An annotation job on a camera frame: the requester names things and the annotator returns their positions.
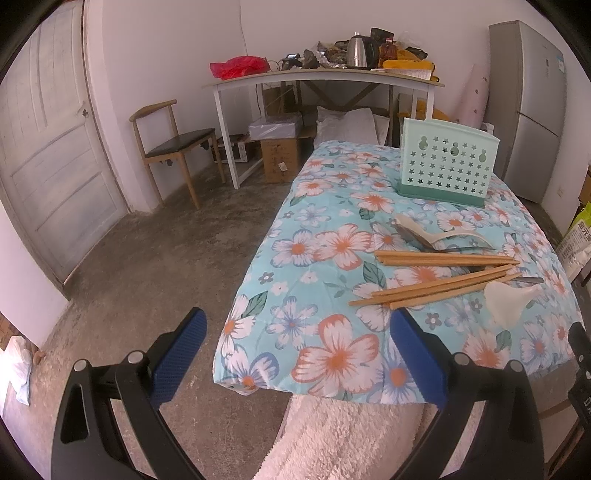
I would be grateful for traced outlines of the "wooden chopstick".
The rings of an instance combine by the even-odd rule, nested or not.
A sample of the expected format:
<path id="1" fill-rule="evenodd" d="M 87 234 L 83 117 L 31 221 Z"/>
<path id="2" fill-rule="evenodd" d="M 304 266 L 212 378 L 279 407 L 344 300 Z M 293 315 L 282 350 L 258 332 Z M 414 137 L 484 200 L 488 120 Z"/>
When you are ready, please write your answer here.
<path id="1" fill-rule="evenodd" d="M 433 290 L 434 288 L 438 289 L 440 287 L 447 287 L 451 285 L 463 285 L 468 286 L 472 283 L 478 283 L 479 281 L 484 281 L 485 279 L 489 278 L 499 278 L 503 276 L 507 271 L 511 270 L 513 265 L 503 265 L 503 266 L 496 266 L 491 268 L 485 268 L 484 270 L 457 275 L 454 277 L 444 278 L 440 280 L 430 281 L 430 282 L 423 282 L 409 286 L 403 286 L 393 289 L 381 290 L 374 292 L 372 294 L 373 298 L 376 297 L 384 297 L 389 295 L 398 295 L 398 294 L 408 294 L 414 293 L 423 290 Z"/>
<path id="2" fill-rule="evenodd" d="M 378 291 L 370 294 L 369 299 L 349 301 L 349 306 L 381 304 L 384 302 L 388 303 L 430 294 L 443 293 L 459 289 L 460 287 L 473 286 L 485 281 L 501 278 L 509 271 L 509 269 L 510 266 L 501 266 L 441 280 Z"/>
<path id="3" fill-rule="evenodd" d="M 506 283 L 506 282 L 518 279 L 521 276 L 522 276 L 521 273 L 516 273 L 516 274 L 512 274 L 512 275 L 505 275 L 504 277 L 499 277 L 497 279 L 494 279 L 493 281 Z M 489 283 L 492 283 L 493 281 L 486 280 L 486 281 L 483 281 L 480 283 L 476 283 L 474 285 L 469 285 L 469 286 L 465 286 L 465 287 L 461 287 L 461 288 L 454 288 L 452 290 L 448 290 L 448 291 L 444 291 L 444 292 L 433 293 L 433 294 L 424 295 L 424 296 L 416 297 L 416 298 L 412 298 L 412 299 L 405 299 L 405 300 L 400 300 L 400 301 L 396 301 L 396 302 L 391 302 L 390 308 L 392 310 L 397 310 L 399 308 L 413 308 L 413 307 L 417 307 L 417 306 L 421 306 L 421 305 L 425 305 L 425 304 L 429 304 L 429 303 L 433 303 L 433 302 L 447 300 L 450 298 L 454 298 L 454 297 L 469 294 L 469 293 L 474 293 L 474 292 L 483 290 Z"/>
<path id="4" fill-rule="evenodd" d="M 503 255 L 478 255 L 478 254 L 452 254 L 452 253 L 429 253 L 429 252 L 409 252 L 409 251 L 377 251 L 374 255 L 380 258 L 427 258 L 427 259 L 490 259 L 490 260 L 508 260 L 511 257 Z"/>
<path id="5" fill-rule="evenodd" d="M 503 266 L 518 265 L 519 262 L 513 259 L 490 260 L 490 259 L 427 259 L 427 258 L 380 258 L 379 261 L 388 266 Z"/>

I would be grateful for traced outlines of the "rice sack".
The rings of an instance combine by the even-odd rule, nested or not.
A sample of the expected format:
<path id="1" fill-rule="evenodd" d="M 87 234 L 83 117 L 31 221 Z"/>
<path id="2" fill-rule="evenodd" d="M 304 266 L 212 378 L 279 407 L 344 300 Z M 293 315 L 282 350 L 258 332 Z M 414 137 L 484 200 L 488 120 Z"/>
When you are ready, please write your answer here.
<path id="1" fill-rule="evenodd" d="M 590 203 L 577 214 L 567 234 L 557 247 L 557 256 L 572 282 L 590 261 Z"/>

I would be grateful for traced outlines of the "pink fluffy cloth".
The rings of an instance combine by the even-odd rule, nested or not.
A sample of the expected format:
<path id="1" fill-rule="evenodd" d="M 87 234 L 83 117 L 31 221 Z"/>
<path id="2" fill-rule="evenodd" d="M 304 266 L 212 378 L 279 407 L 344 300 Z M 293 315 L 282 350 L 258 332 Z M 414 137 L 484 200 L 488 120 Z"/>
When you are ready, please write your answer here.
<path id="1" fill-rule="evenodd" d="M 430 404 L 360 404 L 294 395 L 256 479 L 389 479 L 436 413 Z"/>

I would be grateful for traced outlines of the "floral blue table cover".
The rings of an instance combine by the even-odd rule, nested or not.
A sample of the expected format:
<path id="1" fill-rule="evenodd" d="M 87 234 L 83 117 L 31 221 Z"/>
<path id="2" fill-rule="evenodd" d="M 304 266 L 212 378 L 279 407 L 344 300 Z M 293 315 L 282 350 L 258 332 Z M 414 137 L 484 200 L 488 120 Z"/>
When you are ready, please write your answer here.
<path id="1" fill-rule="evenodd" d="M 452 275 L 449 267 L 381 264 L 379 250 L 407 248 L 394 228 L 405 215 L 431 233 L 463 232 L 493 245 L 539 279 L 542 293 L 506 330 L 480 292 L 418 306 L 411 313 L 452 352 L 502 368 L 519 360 L 529 375 L 570 360 L 568 331 L 581 311 L 543 231 L 499 179 L 483 207 L 401 197 L 397 149 L 328 141 L 304 163 L 238 288 L 213 358 L 216 384 L 242 395 L 259 389 L 359 403 L 418 403 L 421 394 L 389 331 L 384 305 L 349 306 L 387 289 Z"/>

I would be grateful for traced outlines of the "mint green utensil basket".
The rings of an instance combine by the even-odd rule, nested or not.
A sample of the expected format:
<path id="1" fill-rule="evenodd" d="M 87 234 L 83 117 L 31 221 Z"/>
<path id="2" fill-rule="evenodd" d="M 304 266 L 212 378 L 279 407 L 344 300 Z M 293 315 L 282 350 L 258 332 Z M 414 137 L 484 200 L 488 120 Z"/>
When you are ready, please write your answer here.
<path id="1" fill-rule="evenodd" d="M 402 127 L 402 196 L 482 207 L 500 140 L 448 121 L 406 118 Z"/>

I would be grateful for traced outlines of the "silver refrigerator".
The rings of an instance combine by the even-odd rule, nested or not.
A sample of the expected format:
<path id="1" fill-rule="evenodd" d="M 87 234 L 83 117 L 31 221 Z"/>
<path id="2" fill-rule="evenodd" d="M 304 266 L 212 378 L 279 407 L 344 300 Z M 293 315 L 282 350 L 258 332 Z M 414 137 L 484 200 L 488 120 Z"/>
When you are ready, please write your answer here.
<path id="1" fill-rule="evenodd" d="M 527 24 L 493 24 L 485 121 L 500 140 L 494 172 L 513 193 L 541 203 L 557 160 L 566 111 L 562 52 Z"/>

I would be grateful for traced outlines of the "pink ironing board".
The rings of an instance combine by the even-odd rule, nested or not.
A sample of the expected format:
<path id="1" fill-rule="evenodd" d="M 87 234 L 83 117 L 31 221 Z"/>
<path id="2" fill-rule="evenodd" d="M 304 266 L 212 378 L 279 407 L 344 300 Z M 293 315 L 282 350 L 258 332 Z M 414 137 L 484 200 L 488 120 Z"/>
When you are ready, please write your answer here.
<path id="1" fill-rule="evenodd" d="M 489 72 L 474 64 L 462 94 L 456 119 L 465 126 L 479 129 L 483 123 L 489 97 Z"/>

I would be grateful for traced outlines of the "white door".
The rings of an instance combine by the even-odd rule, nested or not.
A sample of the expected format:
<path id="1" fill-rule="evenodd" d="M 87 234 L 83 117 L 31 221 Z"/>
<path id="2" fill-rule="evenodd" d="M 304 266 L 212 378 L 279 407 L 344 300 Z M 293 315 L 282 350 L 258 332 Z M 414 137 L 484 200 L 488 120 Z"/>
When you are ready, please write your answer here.
<path id="1" fill-rule="evenodd" d="M 127 212 L 90 104 L 82 20 L 82 2 L 62 3 L 1 82 L 1 184 L 60 284 Z"/>

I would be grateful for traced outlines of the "wooden chair black seat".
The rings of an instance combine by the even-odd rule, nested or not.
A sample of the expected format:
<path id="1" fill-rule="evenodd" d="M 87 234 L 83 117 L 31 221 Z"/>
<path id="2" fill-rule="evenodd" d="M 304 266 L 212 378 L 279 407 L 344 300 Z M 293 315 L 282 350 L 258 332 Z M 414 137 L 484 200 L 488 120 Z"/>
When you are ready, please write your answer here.
<path id="1" fill-rule="evenodd" d="M 132 131 L 142 160 L 142 164 L 147 173 L 148 180 L 156 196 L 156 199 L 159 202 L 159 205 L 163 206 L 164 201 L 157 186 L 153 172 L 151 170 L 151 165 L 155 163 L 176 162 L 176 164 L 180 168 L 181 174 L 184 179 L 184 183 L 188 189 L 192 203 L 194 207 L 197 208 L 197 210 L 199 210 L 200 202 L 197 196 L 197 191 L 195 191 L 193 186 L 192 176 L 189 172 L 189 168 L 185 159 L 185 154 L 190 150 L 194 149 L 195 147 L 201 147 L 204 150 L 211 151 L 211 157 L 213 159 L 214 164 L 217 166 L 219 177 L 221 177 L 221 182 L 225 183 L 226 178 L 221 160 L 221 151 L 219 151 L 214 128 L 198 129 L 186 133 L 180 133 L 178 131 L 176 118 L 173 111 L 173 106 L 176 103 L 177 100 L 172 99 L 144 106 L 135 111 L 129 117 L 129 122 L 131 123 Z M 167 111 L 170 127 L 172 130 L 172 137 L 166 140 L 165 142 L 157 145 L 156 147 L 152 148 L 151 150 L 146 151 L 141 138 L 138 121 L 160 110 Z"/>

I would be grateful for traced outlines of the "white desk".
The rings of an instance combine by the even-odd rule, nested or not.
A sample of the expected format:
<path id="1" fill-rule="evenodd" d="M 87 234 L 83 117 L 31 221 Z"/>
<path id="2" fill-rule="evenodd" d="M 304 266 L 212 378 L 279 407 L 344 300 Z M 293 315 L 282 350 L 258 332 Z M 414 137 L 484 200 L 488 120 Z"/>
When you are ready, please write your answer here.
<path id="1" fill-rule="evenodd" d="M 231 150 L 230 137 L 228 132 L 228 124 L 224 118 L 224 111 L 221 102 L 221 92 L 242 87 L 256 87 L 266 83 L 280 83 L 280 82 L 317 82 L 317 81 L 342 81 L 342 82 L 356 82 L 368 83 L 375 85 L 386 85 L 388 87 L 399 87 L 409 89 L 412 91 L 412 109 L 411 117 L 415 118 L 417 115 L 417 102 L 419 93 L 426 95 L 426 118 L 431 119 L 435 108 L 436 88 L 444 87 L 443 83 L 435 81 L 426 81 L 414 77 L 398 75 L 395 73 L 384 73 L 370 70 L 355 70 L 355 69 L 334 69 L 334 68 L 318 68 L 318 69 L 300 69 L 289 71 L 274 71 L 263 74 L 256 74 L 245 76 L 242 78 L 235 78 L 225 81 L 216 81 L 209 84 L 212 88 L 214 105 L 216 114 L 221 129 L 224 149 L 228 156 L 228 167 L 231 177 L 231 183 L 235 190 L 238 190 L 242 183 L 245 182 L 249 176 L 252 176 L 254 170 L 262 165 L 263 161 L 259 160 L 255 166 L 250 167 L 242 175 L 238 174 L 235 167 L 235 158 Z"/>

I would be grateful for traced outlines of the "yellow bag on desk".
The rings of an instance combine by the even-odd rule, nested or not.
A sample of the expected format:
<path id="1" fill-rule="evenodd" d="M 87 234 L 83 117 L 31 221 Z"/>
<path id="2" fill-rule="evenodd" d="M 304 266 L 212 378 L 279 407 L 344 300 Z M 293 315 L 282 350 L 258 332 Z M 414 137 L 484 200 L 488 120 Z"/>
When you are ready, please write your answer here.
<path id="1" fill-rule="evenodd" d="M 380 67 L 398 75 L 414 77 L 431 81 L 435 71 L 435 64 L 427 59 L 421 59 L 406 49 L 397 49 L 396 54 L 388 55 Z"/>

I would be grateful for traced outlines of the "cardboard box under desk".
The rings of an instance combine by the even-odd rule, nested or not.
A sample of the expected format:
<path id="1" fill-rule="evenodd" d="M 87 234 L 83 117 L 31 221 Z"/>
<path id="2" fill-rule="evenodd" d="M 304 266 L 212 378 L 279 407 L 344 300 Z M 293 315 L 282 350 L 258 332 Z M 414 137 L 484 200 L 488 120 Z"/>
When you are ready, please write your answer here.
<path id="1" fill-rule="evenodd" d="M 290 183 L 301 170 L 300 145 L 296 138 L 260 141 L 266 183 Z"/>

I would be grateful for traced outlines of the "steel electric kettle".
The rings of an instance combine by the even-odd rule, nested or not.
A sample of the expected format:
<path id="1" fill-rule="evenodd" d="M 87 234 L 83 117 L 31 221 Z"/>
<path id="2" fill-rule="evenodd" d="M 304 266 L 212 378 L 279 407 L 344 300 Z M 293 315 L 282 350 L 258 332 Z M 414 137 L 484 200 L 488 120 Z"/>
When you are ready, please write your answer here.
<path id="1" fill-rule="evenodd" d="M 379 45 L 370 36 L 356 32 L 346 47 L 346 66 L 353 69 L 373 69 L 379 63 Z"/>

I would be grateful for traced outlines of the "red plastic bag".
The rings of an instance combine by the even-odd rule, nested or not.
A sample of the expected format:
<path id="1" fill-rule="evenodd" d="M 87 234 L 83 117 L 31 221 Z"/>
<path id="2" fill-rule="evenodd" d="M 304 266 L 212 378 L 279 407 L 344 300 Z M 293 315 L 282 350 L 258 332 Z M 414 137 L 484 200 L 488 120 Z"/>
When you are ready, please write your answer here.
<path id="1" fill-rule="evenodd" d="M 270 71 L 269 62 L 259 56 L 237 56 L 225 62 L 212 62 L 209 70 L 214 78 L 225 81 Z"/>

